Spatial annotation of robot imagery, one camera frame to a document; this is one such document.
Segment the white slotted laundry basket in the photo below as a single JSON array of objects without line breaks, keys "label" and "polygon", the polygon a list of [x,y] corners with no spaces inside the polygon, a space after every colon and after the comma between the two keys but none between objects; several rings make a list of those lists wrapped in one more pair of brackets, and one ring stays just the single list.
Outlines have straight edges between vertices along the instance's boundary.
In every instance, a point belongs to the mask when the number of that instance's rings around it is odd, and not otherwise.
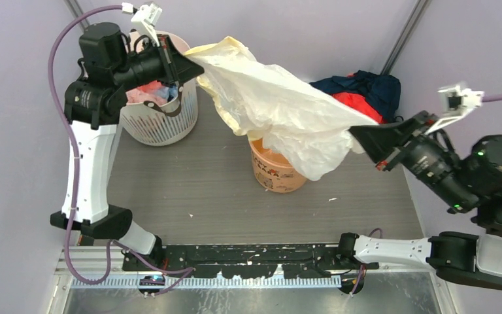
[{"label": "white slotted laundry basket", "polygon": [[195,79],[184,84],[180,97],[165,106],[174,105],[180,109],[176,116],[167,116],[142,102],[129,103],[122,108],[120,125],[136,141],[153,147],[171,145],[187,136],[197,123],[199,116],[197,82]]}]

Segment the pale yellow trash bag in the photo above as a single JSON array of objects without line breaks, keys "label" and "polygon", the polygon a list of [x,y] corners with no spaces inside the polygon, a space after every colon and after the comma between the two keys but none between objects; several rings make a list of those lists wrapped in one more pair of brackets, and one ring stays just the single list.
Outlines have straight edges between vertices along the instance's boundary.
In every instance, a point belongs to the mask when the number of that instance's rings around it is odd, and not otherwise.
[{"label": "pale yellow trash bag", "polygon": [[352,126],[375,126],[371,117],[312,87],[277,64],[263,64],[237,39],[184,53],[204,69],[198,85],[236,136],[262,140],[311,181],[337,169],[352,151],[363,153]]}]

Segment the orange plastic trash bin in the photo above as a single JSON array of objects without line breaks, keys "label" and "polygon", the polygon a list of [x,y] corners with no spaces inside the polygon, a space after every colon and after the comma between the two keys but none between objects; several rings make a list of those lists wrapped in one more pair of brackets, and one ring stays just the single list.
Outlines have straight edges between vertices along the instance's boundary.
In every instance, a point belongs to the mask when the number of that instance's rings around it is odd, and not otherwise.
[{"label": "orange plastic trash bin", "polygon": [[298,190],[308,181],[283,155],[264,148],[262,144],[262,139],[249,142],[253,174],[264,189],[285,194]]}]

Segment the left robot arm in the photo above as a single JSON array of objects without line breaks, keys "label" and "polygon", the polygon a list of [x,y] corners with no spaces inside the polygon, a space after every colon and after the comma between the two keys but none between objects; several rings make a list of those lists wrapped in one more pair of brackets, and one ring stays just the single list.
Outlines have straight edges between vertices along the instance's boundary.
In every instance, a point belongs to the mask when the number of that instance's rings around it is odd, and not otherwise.
[{"label": "left robot arm", "polygon": [[142,144],[164,147],[194,129],[196,78],[203,69],[185,57],[187,42],[168,32],[125,34],[102,22],[90,25],[79,45],[81,74],[59,106],[71,145],[68,187],[50,223],[116,240],[156,270],[165,260],[162,241],[139,226],[129,209],[108,202],[110,171],[123,130]]}]

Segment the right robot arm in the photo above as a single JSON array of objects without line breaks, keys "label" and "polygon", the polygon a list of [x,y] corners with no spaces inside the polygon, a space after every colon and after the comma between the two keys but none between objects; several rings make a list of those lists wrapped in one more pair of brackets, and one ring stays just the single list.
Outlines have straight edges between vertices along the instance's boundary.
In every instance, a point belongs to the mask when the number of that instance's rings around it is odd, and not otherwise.
[{"label": "right robot arm", "polygon": [[402,166],[447,206],[468,214],[478,235],[444,231],[421,239],[380,239],[343,233],[338,263],[391,263],[433,270],[458,285],[502,290],[502,134],[485,135],[458,156],[443,119],[421,111],[392,124],[353,126],[350,133],[381,171]]}]

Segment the blue plastic trash bag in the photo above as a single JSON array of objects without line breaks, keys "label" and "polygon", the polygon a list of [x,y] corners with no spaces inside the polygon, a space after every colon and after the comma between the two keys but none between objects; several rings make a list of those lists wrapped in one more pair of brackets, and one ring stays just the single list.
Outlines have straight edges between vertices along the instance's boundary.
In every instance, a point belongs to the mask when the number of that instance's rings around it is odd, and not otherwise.
[{"label": "blue plastic trash bag", "polygon": [[154,94],[167,103],[178,97],[178,89],[176,87],[161,86]]}]

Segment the red plastic trash bag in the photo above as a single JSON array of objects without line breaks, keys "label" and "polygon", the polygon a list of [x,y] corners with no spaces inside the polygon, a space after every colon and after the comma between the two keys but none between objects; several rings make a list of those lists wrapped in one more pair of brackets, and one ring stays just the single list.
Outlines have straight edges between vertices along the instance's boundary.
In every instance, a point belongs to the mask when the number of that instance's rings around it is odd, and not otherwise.
[{"label": "red plastic trash bag", "polygon": [[148,84],[145,84],[143,86],[139,86],[137,89],[144,92],[144,93],[147,93],[147,94],[154,94],[158,90],[160,90],[162,87],[163,87],[163,84],[161,82],[155,80],[155,81],[149,82]]}]

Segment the pink plastic trash bag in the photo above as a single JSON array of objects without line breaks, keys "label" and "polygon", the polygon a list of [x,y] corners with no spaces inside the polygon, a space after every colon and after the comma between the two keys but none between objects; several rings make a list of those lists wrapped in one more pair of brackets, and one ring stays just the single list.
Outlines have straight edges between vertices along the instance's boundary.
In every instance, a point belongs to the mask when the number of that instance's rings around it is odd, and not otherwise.
[{"label": "pink plastic trash bag", "polygon": [[156,96],[155,94],[147,94],[137,88],[127,91],[126,96],[128,104],[144,103],[145,101],[151,101],[157,105],[166,104],[162,98]]}]

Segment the red cloth garment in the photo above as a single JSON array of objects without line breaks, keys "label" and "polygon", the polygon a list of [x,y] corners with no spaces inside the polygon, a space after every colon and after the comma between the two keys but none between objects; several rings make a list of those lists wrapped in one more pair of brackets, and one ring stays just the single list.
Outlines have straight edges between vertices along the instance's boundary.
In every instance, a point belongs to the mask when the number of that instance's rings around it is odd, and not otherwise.
[{"label": "red cloth garment", "polygon": [[348,92],[340,92],[332,95],[333,98],[340,101],[341,103],[347,105],[348,107],[372,118],[379,124],[385,124],[386,121],[382,117],[382,115],[368,102],[365,97],[359,94],[348,93]]}]

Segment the navy blue cloth garment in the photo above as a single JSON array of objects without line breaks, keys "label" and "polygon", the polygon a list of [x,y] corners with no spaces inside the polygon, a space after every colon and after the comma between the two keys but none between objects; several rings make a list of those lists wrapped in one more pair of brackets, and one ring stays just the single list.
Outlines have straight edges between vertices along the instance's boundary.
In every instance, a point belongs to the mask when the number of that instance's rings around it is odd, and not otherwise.
[{"label": "navy blue cloth garment", "polygon": [[401,83],[392,75],[378,75],[359,70],[347,76],[323,78],[310,85],[332,96],[340,92],[359,94],[365,97],[386,123],[396,121],[396,112],[401,98]]}]

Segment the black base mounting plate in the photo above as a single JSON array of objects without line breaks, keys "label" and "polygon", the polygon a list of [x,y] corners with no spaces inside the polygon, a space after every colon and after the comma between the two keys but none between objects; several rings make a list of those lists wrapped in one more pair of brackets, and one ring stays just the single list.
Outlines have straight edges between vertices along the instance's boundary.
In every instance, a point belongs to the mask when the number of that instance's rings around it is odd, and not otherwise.
[{"label": "black base mounting plate", "polygon": [[167,271],[192,268],[191,276],[212,279],[270,278],[281,269],[285,279],[327,278],[357,270],[333,244],[168,245],[155,261]]}]

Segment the aluminium rail frame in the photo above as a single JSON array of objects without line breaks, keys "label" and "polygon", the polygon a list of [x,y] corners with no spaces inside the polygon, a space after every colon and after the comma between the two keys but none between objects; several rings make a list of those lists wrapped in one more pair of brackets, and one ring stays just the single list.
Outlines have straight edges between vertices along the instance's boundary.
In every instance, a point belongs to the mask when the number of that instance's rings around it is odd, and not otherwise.
[{"label": "aluminium rail frame", "polygon": [[141,262],[131,251],[113,247],[73,247],[71,263],[83,288],[341,288],[356,277],[378,273],[429,272],[428,265],[374,262],[360,266],[333,244],[168,245],[159,265]]}]

